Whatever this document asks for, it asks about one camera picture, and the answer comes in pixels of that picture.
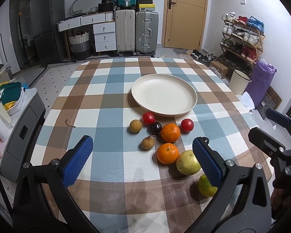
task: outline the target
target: red sneaker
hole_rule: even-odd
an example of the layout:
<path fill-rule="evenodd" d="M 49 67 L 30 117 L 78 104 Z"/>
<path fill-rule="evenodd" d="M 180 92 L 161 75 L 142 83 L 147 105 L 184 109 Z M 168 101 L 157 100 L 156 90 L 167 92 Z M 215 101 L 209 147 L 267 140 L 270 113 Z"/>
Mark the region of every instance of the red sneaker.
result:
<path fill-rule="evenodd" d="M 241 52 L 241 56 L 245 58 L 245 57 L 247 57 L 247 53 L 248 53 L 248 47 L 244 46 L 243 50 Z"/>
<path fill-rule="evenodd" d="M 246 23 L 248 22 L 248 18 L 247 17 L 241 17 L 241 16 L 239 16 L 237 20 L 234 19 L 234 22 L 235 21 L 237 23 L 241 23 L 241 24 L 246 25 Z"/>
<path fill-rule="evenodd" d="M 257 52 L 255 51 L 255 49 L 252 48 L 248 48 L 248 53 L 247 53 L 247 60 L 249 60 L 250 62 L 253 62 L 256 58 L 257 58 Z"/>

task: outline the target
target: orange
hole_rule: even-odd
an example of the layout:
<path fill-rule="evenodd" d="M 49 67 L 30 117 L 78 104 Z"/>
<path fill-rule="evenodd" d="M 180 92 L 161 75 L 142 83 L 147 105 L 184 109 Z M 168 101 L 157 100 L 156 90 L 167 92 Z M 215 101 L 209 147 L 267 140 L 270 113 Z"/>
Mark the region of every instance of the orange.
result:
<path fill-rule="evenodd" d="M 176 142 L 180 137 L 180 129 L 173 123 L 166 124 L 161 130 L 161 137 L 166 142 Z"/>
<path fill-rule="evenodd" d="M 174 163 L 179 156 L 177 146 L 171 143 L 162 144 L 156 151 L 156 157 L 164 165 Z"/>

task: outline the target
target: blue gripper pad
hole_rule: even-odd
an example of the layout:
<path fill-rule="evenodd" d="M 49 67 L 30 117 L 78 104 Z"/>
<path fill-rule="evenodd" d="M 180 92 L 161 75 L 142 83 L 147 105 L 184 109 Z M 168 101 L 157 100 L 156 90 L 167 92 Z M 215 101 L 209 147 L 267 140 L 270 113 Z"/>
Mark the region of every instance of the blue gripper pad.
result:
<path fill-rule="evenodd" d="M 218 164 L 211 157 L 211 155 L 209 154 L 207 149 L 198 140 L 198 138 L 195 138 L 193 140 L 192 148 L 193 148 L 193 153 L 194 153 L 196 159 L 198 160 L 199 164 L 201 165 L 201 167 L 202 167 L 205 175 L 207 176 L 208 180 L 210 181 L 211 185 L 220 189 L 222 186 L 223 176 L 222 176 L 222 171 L 219 168 Z"/>
<path fill-rule="evenodd" d="M 268 109 L 266 110 L 265 114 L 268 119 L 279 124 L 281 127 L 288 128 L 290 125 L 289 117 L 277 112 L 276 110 Z"/>
<path fill-rule="evenodd" d="M 86 160 L 88 159 L 89 155 L 93 151 L 93 146 L 94 146 L 93 139 L 87 136 L 84 139 L 84 141 L 78 146 L 78 148 L 76 147 L 74 148 L 74 149 L 77 149 L 77 151 L 74 153 L 70 161 L 67 163 L 67 165 L 63 169 L 62 182 L 65 188 L 75 183 L 84 164 L 86 163 Z"/>

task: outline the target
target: purple bag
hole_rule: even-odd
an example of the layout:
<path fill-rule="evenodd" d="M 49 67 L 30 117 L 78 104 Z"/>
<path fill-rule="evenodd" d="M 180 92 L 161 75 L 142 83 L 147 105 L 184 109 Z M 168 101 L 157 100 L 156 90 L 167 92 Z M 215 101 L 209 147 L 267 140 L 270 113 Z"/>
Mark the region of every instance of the purple bag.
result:
<path fill-rule="evenodd" d="M 252 81 L 245 89 L 252 98 L 255 107 L 261 103 L 263 96 L 274 78 L 275 72 L 277 70 L 271 64 L 267 64 L 264 59 L 257 61 L 252 72 Z"/>

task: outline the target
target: gray refrigerator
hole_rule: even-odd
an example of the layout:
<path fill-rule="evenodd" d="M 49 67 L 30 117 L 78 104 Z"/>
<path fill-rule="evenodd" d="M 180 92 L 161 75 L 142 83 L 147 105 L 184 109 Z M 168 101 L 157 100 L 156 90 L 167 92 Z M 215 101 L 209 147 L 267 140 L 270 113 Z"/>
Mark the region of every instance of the gray refrigerator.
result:
<path fill-rule="evenodd" d="M 64 35 L 58 32 L 57 23 L 65 19 L 64 0 L 31 0 L 30 13 L 41 65 L 46 67 L 63 61 L 67 52 Z"/>

